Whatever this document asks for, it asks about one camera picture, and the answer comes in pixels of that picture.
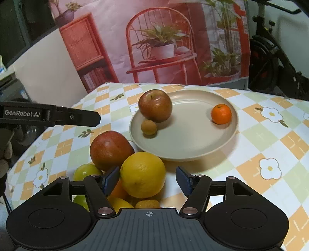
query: exercise bike handlebar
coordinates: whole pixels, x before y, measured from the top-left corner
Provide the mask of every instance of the exercise bike handlebar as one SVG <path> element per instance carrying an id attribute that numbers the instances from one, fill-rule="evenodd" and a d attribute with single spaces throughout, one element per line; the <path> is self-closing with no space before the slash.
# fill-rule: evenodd
<path id="1" fill-rule="evenodd" d="M 273 8 L 279 9 L 281 11 L 287 12 L 287 13 L 292 14 L 292 15 L 299 14 L 303 11 L 307 16 L 309 16 L 309 1 L 307 1 L 307 0 L 287 0 L 287 1 L 290 1 L 290 2 L 294 2 L 299 7 L 298 9 L 293 10 L 293 11 L 286 9 L 286 8 L 283 8 L 279 5 L 273 4 L 273 3 L 269 2 L 270 0 L 252 0 L 252 1 L 255 1 L 255 2 L 263 4 L 263 5 L 271 6 Z"/>

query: red apple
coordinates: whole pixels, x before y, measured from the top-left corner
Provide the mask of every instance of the red apple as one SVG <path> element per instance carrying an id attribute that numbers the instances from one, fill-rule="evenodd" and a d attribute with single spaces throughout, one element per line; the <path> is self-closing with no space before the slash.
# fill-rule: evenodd
<path id="1" fill-rule="evenodd" d="M 120 133 L 106 131 L 96 136 L 90 145 L 90 157 L 95 166 L 103 171 L 122 163 L 134 154 L 129 141 Z"/>
<path id="2" fill-rule="evenodd" d="M 145 92 L 140 97 L 138 108 L 146 119 L 161 123 L 170 117 L 173 106 L 170 97 L 165 92 L 154 89 Z"/>

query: chair leg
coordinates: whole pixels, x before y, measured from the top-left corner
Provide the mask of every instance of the chair leg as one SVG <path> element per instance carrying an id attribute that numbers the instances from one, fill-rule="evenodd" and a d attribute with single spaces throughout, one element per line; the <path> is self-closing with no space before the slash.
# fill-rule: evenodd
<path id="1" fill-rule="evenodd" d="M 197 75 L 198 75 L 198 77 L 199 77 L 200 83 L 202 83 L 202 77 L 201 77 L 200 71 L 199 71 L 199 69 L 198 69 L 198 65 L 197 65 L 197 62 L 196 62 L 196 58 L 193 59 L 193 62 L 194 62 L 195 68 L 196 68 L 196 70 L 197 70 Z"/>
<path id="2" fill-rule="evenodd" d="M 155 81 L 156 81 L 157 84 L 159 84 L 160 81 L 159 81 L 159 75 L 158 75 L 157 69 L 153 69 L 153 71 L 154 71 Z"/>
<path id="3" fill-rule="evenodd" d="M 187 85 L 188 84 L 187 71 L 186 71 L 186 67 L 185 67 L 184 63 L 180 64 L 180 67 L 181 67 L 182 73 L 184 75 L 184 84 Z"/>
<path id="4" fill-rule="evenodd" d="M 134 82 L 135 82 L 135 83 L 138 83 L 137 72 L 133 72 L 133 78 L 134 78 Z"/>

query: table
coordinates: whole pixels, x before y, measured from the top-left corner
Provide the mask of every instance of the table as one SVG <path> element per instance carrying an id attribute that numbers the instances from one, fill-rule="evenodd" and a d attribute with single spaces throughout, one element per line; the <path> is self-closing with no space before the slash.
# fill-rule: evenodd
<path id="1" fill-rule="evenodd" d="M 138 109 L 138 99 L 155 88 L 167 93 L 185 89 L 211 91 L 228 99 L 239 115 L 237 134 L 220 150 L 196 161 L 165 161 L 167 176 L 161 206 L 180 209 L 186 200 L 175 180 L 174 171 L 179 164 L 193 174 L 202 173 L 213 180 L 236 176 L 289 218 L 283 249 L 308 251 L 309 102 L 249 91 L 168 84 L 102 85 L 74 106 L 99 112 L 101 123 L 96 128 L 48 128 L 9 172 L 13 207 L 60 176 L 72 179 L 81 164 L 91 162 L 89 145 L 100 133 L 115 130 L 131 140 L 129 123 Z M 221 201 L 222 197 L 213 196 L 209 207 Z"/>

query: chair backrest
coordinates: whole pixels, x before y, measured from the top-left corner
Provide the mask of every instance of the chair backrest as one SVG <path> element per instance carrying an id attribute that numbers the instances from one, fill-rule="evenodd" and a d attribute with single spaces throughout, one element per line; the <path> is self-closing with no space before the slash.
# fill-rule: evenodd
<path id="1" fill-rule="evenodd" d="M 127 25 L 126 38 L 132 67 L 135 67 L 133 54 L 137 58 L 137 63 L 138 61 L 151 57 L 150 48 L 143 51 L 143 46 L 132 45 L 143 40 L 145 37 L 143 36 L 142 30 L 151 29 L 154 24 L 159 26 L 175 25 L 179 30 L 182 30 L 183 33 L 188 35 L 182 41 L 178 41 L 176 46 L 185 46 L 194 52 L 193 30 L 189 20 L 182 13 L 172 8 L 153 7 L 137 13 Z"/>

